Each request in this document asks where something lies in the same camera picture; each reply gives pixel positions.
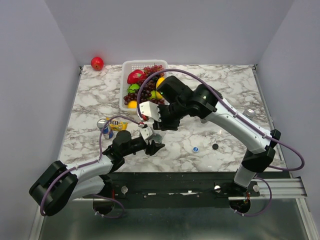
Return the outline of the red apple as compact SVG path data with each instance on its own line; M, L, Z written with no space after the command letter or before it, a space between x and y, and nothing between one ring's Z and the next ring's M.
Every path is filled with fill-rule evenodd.
M101 57L96 56L91 59L90 65L95 71L101 71L104 67L104 61Z

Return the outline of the white plastic fruit basket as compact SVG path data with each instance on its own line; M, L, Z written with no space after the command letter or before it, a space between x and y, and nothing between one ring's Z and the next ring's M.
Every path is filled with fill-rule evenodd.
M122 64L120 81L119 105L124 111L135 111L137 99L140 102L151 101L153 103L163 104L165 101L161 94L156 91L157 86L164 80L166 74L159 73L142 89L140 97L138 92L143 82L150 75L166 69L168 63L165 60L131 60Z

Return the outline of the red dragon fruit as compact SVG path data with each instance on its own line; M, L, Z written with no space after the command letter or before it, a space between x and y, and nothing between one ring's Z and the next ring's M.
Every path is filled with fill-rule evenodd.
M139 81L144 81L147 78L146 73L141 69L135 69L127 77L127 83L129 85L136 84Z

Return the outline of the yellow mango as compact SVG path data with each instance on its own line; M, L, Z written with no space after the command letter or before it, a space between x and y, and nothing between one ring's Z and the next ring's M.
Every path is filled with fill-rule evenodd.
M164 77L160 77L158 80L157 80L157 82L156 82L156 89L160 86L160 84L163 82L165 80L165 78Z

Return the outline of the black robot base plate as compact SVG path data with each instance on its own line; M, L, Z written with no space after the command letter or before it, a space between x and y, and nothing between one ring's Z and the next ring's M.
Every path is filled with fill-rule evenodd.
M115 198L126 209L219 208L248 212L253 190L233 183L233 172L114 172L99 177L99 196Z

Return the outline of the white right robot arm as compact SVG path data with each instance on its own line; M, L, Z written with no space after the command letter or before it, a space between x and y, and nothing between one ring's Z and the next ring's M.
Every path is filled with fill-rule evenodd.
M214 88L200 84L191 90L175 76L169 76L158 86L158 91L168 104L150 101L137 104L142 120L153 119L154 130L176 131L183 117L198 117L218 125L246 146L241 165L230 183L234 195L247 192L254 176L273 162L281 132L258 126L233 108Z

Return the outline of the red bull can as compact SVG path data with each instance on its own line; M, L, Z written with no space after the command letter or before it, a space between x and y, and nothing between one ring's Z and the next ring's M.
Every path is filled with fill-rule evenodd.
M102 136L105 139L111 139L114 136L114 132L110 127L110 124L107 123L107 120L105 118L101 118L96 123L97 128L100 130Z

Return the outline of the clear plastic bottle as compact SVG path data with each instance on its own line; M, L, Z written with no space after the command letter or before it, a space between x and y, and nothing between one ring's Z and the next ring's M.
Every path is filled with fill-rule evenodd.
M153 136L153 140L155 141L155 143L161 144L163 141L163 136L159 133L155 133Z

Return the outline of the blue white bottle cap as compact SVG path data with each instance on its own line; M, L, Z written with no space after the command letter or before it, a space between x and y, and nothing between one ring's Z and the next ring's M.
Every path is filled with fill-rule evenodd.
M192 149L192 151L193 151L194 153L197 153L197 152L199 151L199 148L195 146L195 147Z

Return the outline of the silver blue drink can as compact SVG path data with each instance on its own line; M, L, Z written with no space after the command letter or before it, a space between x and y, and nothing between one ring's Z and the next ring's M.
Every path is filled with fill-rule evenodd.
M256 113L253 109L247 108L244 110L243 115L251 120L255 117Z

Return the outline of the yellow M&M candy bag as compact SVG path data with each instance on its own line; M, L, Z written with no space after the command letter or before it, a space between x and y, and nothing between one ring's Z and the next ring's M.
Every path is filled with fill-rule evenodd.
M110 117L106 117L105 121L108 122L106 127L115 132L126 130L128 127L128 123L126 121L120 121L117 118L111 119Z

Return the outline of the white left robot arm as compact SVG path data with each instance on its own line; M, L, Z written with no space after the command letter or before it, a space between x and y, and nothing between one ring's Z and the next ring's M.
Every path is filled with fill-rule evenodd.
M153 156L165 144L150 127L140 129L136 138L127 130L121 130L97 158L81 164L53 162L29 189L30 196L40 207L42 216L53 216L62 210L70 200L87 195L107 197L111 185L102 176L113 173L124 163L125 157L144 151Z

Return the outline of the black bottle cap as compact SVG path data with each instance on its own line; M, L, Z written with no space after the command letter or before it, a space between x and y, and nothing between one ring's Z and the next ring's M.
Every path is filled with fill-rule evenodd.
M217 149L219 148L219 145L216 144L216 143L214 143L214 144L212 145L212 148L213 148L214 150L217 150Z

